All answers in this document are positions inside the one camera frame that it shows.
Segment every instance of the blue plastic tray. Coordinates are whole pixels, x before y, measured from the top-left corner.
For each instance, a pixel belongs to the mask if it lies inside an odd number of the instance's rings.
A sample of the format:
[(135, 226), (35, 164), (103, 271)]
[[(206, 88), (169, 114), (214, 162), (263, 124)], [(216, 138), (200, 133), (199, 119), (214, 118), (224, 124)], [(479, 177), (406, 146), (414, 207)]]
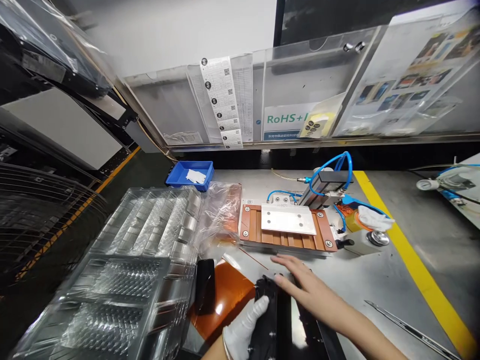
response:
[[(189, 173), (189, 169), (205, 174), (205, 182), (197, 184), (188, 180), (186, 176)], [(179, 188), (183, 185), (194, 185), (198, 191), (205, 192), (208, 190), (213, 176), (213, 161), (179, 161), (173, 167), (165, 182), (174, 188)]]

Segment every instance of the clear plastic blister tray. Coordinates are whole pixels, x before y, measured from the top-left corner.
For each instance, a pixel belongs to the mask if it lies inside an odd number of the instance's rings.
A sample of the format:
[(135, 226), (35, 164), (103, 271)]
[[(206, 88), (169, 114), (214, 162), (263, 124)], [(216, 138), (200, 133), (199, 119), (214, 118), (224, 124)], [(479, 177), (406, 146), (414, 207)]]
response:
[(195, 275), (193, 237), (201, 207), (193, 186), (129, 189), (11, 358), (176, 356)]

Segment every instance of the black smartphone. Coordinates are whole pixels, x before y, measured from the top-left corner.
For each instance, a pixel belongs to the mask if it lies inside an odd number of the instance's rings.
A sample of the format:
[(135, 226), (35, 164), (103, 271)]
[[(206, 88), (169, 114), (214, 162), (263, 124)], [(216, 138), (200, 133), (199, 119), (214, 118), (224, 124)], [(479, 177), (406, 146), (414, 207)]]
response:
[(215, 261), (203, 259), (196, 264), (195, 311), (197, 315), (215, 311)]

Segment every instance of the silver bolt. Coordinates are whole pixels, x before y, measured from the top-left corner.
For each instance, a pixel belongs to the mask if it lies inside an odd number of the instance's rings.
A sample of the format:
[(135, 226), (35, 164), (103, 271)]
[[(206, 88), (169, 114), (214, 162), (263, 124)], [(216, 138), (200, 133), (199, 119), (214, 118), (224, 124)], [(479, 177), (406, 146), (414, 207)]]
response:
[(348, 43), (348, 42), (345, 45), (343, 45), (343, 51), (345, 51), (345, 52), (348, 52), (353, 48), (354, 48), (354, 46), (351, 43)]
[(363, 41), (360, 41), (356, 46), (355, 46), (355, 51), (360, 54), (362, 49), (365, 47), (365, 43)]

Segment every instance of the human hand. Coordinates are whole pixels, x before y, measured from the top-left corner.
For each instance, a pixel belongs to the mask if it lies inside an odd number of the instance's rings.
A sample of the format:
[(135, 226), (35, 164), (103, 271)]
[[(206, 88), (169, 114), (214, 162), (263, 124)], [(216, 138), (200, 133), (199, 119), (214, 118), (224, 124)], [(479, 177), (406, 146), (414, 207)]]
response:
[(349, 328), (349, 317), (354, 309), (330, 289), (298, 258), (277, 255), (270, 258), (274, 263), (285, 266), (300, 283), (302, 289), (282, 275), (275, 275), (275, 283), (295, 298), (315, 318), (337, 333), (344, 334)]
[(265, 314), (269, 306), (269, 297), (264, 295), (257, 301), (250, 300), (238, 316), (225, 326), (222, 331), (223, 343), (228, 351), (228, 358), (247, 360), (249, 345), (257, 320)]

